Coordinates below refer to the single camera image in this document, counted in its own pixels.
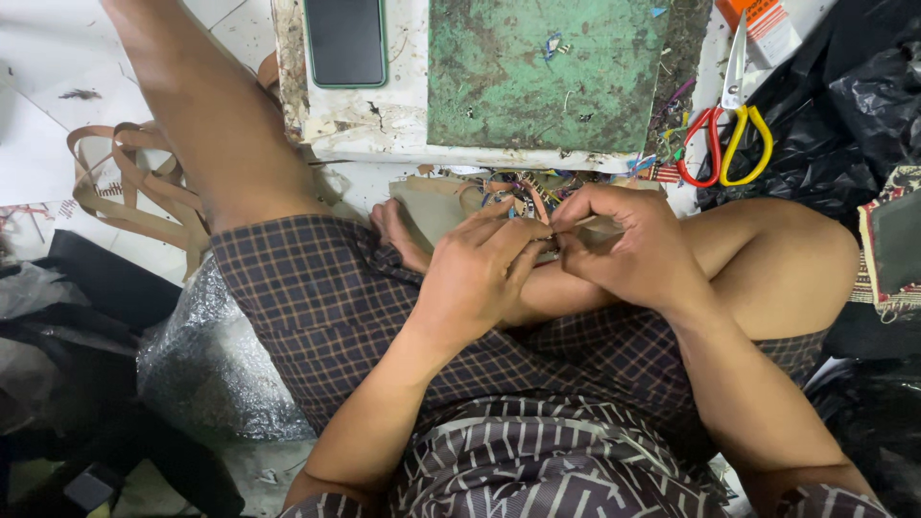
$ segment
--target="plaid sarong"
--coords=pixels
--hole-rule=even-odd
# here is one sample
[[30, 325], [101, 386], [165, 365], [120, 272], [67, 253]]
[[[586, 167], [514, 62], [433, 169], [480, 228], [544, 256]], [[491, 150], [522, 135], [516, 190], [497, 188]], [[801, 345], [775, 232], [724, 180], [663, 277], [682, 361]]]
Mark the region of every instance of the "plaid sarong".
[[[294, 216], [229, 230], [212, 241], [230, 291], [321, 433], [400, 331], [423, 277], [401, 268], [396, 249], [379, 246], [377, 234], [341, 218]], [[802, 385], [825, 334], [758, 346]], [[616, 403], [638, 413], [685, 461], [715, 452], [675, 335], [645, 308], [619, 304], [568, 316], [519, 339], [490, 331], [429, 385], [416, 429], [426, 432], [463, 402], [496, 394], [583, 395]]]

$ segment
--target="scissors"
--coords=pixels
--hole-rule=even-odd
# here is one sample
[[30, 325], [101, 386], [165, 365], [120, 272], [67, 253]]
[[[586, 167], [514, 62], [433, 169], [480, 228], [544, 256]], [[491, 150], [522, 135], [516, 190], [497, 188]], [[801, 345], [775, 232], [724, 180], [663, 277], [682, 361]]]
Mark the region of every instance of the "scissors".
[[[729, 67], [726, 70], [726, 82], [723, 85], [722, 99], [716, 108], [707, 108], [697, 117], [697, 120], [688, 129], [687, 138], [684, 139], [684, 144], [687, 146], [694, 134], [704, 127], [704, 124], [709, 125], [708, 142], [710, 151], [713, 154], [713, 172], [710, 178], [701, 182], [691, 176], [684, 158], [678, 160], [677, 164], [678, 172], [681, 174], [682, 179], [694, 187], [712, 187], [717, 181], [726, 187], [751, 183], [764, 172], [764, 168], [767, 167], [768, 162], [771, 161], [771, 156], [774, 154], [774, 136], [771, 134], [771, 129], [767, 127], [767, 123], [764, 122], [764, 118], [757, 108], [746, 106], [742, 101], [742, 87], [745, 82], [745, 55], [748, 50], [748, 21], [746, 15], [747, 9], [742, 11], [739, 28], [736, 29], [735, 41], [732, 43], [732, 51], [729, 53]], [[732, 139], [729, 140], [729, 147], [726, 148], [726, 155], [724, 156], [722, 147], [719, 144], [717, 121], [719, 116], [726, 110], [735, 111], [739, 120], [736, 122], [736, 129], [732, 133]], [[736, 149], [739, 147], [742, 134], [745, 133], [745, 128], [748, 126], [749, 121], [761, 133], [761, 137], [764, 140], [764, 154], [761, 157], [761, 161], [758, 162], [758, 165], [748, 176], [732, 182], [729, 180], [729, 164], [732, 163], [732, 157], [736, 154]]]

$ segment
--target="smartphone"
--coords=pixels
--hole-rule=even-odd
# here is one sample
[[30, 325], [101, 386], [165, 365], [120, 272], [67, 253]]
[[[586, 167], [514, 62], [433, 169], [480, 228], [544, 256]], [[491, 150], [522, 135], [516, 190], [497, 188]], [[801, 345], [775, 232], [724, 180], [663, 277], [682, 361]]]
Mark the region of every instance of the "smartphone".
[[303, 0], [313, 82], [321, 88], [387, 83], [384, 0]]

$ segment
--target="green cutting board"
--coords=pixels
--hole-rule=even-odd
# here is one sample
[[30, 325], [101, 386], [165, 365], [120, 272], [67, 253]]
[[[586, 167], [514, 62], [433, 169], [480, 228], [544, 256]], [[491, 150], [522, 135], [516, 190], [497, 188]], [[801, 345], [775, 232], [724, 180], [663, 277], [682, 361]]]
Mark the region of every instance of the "green cutting board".
[[[651, 9], [668, 6], [670, 0], [431, 0], [428, 143], [643, 149], [670, 11], [654, 17]], [[559, 46], [570, 48], [544, 61], [556, 32]]]

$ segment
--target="left hand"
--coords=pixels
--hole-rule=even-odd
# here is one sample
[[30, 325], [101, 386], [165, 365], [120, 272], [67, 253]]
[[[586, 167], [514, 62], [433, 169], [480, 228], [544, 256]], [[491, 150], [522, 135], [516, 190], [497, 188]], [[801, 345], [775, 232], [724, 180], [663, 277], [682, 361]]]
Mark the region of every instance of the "left hand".
[[406, 323], [450, 360], [498, 324], [518, 302], [521, 287], [553, 231], [536, 219], [508, 219], [514, 199], [467, 218], [435, 248], [419, 300]]

